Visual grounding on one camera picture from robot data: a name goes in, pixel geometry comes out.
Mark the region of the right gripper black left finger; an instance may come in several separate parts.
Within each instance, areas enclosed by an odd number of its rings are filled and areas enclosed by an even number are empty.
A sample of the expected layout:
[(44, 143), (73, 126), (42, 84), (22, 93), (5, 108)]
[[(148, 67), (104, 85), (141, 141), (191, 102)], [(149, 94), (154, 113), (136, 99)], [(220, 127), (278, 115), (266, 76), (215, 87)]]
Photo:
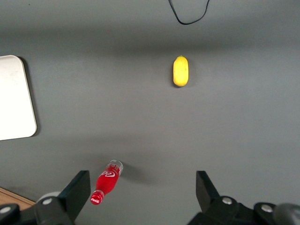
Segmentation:
[(90, 172), (81, 170), (58, 195), (46, 195), (35, 205), (38, 225), (74, 225), (90, 196)]

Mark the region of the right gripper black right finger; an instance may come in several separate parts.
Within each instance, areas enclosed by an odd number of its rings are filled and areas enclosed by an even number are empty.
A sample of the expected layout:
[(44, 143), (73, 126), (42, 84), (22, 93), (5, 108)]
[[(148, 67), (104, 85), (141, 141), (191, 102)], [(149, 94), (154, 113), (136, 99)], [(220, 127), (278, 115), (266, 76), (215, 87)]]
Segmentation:
[(256, 225), (252, 209), (229, 196), (221, 196), (205, 171), (196, 172), (196, 198), (201, 212), (190, 225)]

